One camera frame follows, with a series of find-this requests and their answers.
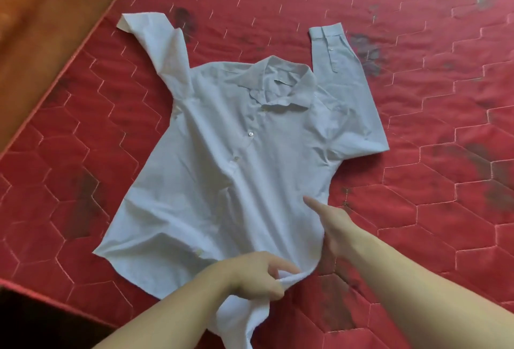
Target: shirt sleeve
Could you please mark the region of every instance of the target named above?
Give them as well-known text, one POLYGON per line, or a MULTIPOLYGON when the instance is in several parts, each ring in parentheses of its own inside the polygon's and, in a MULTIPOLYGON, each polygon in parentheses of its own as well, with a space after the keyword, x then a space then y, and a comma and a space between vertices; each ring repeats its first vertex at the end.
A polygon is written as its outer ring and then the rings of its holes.
POLYGON ((186 42, 163 13, 124 13, 117 27, 136 36, 174 99, 193 94, 186 42))
POLYGON ((335 105, 331 108, 345 110, 344 115, 335 112, 331 117, 331 124, 339 126, 331 126, 338 133, 330 140, 328 149, 342 160, 389 150, 362 65, 342 25, 312 27, 309 35, 318 85, 333 98, 335 105))

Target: red quilted fabric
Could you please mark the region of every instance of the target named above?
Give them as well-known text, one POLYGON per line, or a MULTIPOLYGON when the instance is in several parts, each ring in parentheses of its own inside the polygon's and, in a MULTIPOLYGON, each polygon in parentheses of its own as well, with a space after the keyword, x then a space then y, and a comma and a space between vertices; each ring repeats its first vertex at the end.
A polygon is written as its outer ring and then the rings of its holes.
MULTIPOLYGON (((182 27, 191 66, 310 64, 342 22, 391 150, 343 163, 330 203, 428 269, 514 311, 514 0, 117 0, 0 160, 0 277, 122 325, 155 300, 91 254, 169 124, 172 99, 122 12, 182 27)), ((344 261, 273 305, 256 348, 404 348, 344 261)), ((200 347, 222 347, 206 335, 200 347)))

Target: button-up shirt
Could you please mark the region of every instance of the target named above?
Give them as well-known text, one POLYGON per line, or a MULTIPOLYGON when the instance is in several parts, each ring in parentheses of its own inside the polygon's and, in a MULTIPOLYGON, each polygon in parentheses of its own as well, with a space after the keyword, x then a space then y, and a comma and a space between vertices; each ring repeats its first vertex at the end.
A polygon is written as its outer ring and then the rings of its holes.
MULTIPOLYGON (((310 67, 270 56, 189 68, 180 29, 161 13, 125 14, 172 92, 164 133, 127 192, 97 255, 163 298, 215 261, 266 250, 302 273, 321 256, 323 228, 302 195, 328 199, 344 159, 388 149, 362 67, 341 24, 311 28, 310 67)), ((229 297, 209 329, 250 348, 267 301, 229 297)))

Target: hand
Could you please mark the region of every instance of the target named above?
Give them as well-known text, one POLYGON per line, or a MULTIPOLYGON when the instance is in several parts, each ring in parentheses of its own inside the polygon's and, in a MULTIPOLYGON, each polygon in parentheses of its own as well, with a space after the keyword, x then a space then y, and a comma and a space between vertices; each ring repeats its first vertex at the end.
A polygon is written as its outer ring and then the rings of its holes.
POLYGON ((209 268, 228 280, 230 294, 244 299, 269 298, 279 300, 284 297, 284 288, 277 280, 279 270, 299 274, 300 269, 268 252, 254 252, 219 261, 209 268))
POLYGON ((308 196, 304 196, 303 201, 319 215, 330 251, 336 257, 348 259, 352 250, 351 243, 365 231, 353 223, 341 208, 327 206, 308 196))

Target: wooden floor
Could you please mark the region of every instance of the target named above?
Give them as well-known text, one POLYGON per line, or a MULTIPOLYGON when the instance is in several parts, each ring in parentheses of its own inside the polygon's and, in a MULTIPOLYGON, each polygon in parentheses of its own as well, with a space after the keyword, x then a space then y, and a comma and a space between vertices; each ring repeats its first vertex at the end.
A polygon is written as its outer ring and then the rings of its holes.
POLYGON ((0 0, 0 152, 112 0, 0 0))

